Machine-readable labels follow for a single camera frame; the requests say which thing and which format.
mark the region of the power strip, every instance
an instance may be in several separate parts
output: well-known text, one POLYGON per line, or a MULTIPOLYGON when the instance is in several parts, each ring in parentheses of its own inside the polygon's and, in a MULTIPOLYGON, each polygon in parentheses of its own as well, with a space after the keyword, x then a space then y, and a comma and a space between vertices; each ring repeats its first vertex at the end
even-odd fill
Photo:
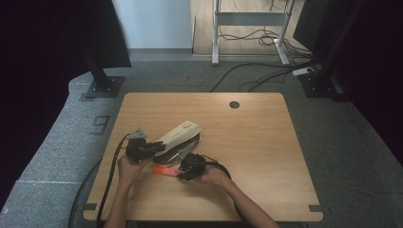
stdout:
POLYGON ((312 73, 314 72, 314 70, 311 67, 306 67, 306 68, 302 68, 302 69, 296 69, 293 71, 293 76, 299 76, 302 74, 307 74, 307 73, 312 73))

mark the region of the wooden table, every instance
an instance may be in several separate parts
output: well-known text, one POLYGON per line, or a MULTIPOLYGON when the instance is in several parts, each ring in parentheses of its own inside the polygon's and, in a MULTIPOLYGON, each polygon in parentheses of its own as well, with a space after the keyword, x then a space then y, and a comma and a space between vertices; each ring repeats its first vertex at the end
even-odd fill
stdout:
MULTIPOLYGON (((113 127, 88 197, 95 220, 113 154, 121 138, 141 127, 148 142, 184 121, 199 124, 201 143, 194 153, 217 159, 252 200, 276 221, 318 221, 319 206, 284 98, 279 93, 129 93, 113 127), (239 108, 232 108, 238 102, 239 108)), ((219 188, 152 173, 152 164, 130 192, 128 219, 240 220, 233 202, 219 188)), ((115 171, 102 219, 118 181, 115 171)))

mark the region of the gray floor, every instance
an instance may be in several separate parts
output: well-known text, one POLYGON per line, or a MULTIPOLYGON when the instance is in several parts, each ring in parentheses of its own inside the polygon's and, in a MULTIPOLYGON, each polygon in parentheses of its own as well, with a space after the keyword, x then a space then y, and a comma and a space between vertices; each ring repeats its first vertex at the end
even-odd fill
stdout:
MULTIPOLYGON (((83 102, 80 98, 92 82, 91 75, 72 80, 63 111, 12 189, 0 227, 67 227, 77 191, 103 156, 127 92, 208 92, 228 69, 257 59, 278 64, 276 56, 224 57, 219 66, 211 66, 208 57, 185 52, 137 53, 131 56, 133 68, 106 70, 109 76, 125 76, 118 97, 113 99, 83 102), (105 128, 96 123, 103 117, 109 117, 105 128)), ((240 84, 276 70, 268 66, 237 68, 216 92, 239 92, 240 84)), ((285 97, 324 210, 323 221, 302 224, 304 227, 403 227, 402 166, 352 104, 307 99, 298 78, 291 75, 284 83, 267 82, 253 92, 280 92, 285 97)), ((92 222, 83 220, 80 210, 95 173, 77 198, 74 227, 93 227, 92 222)))

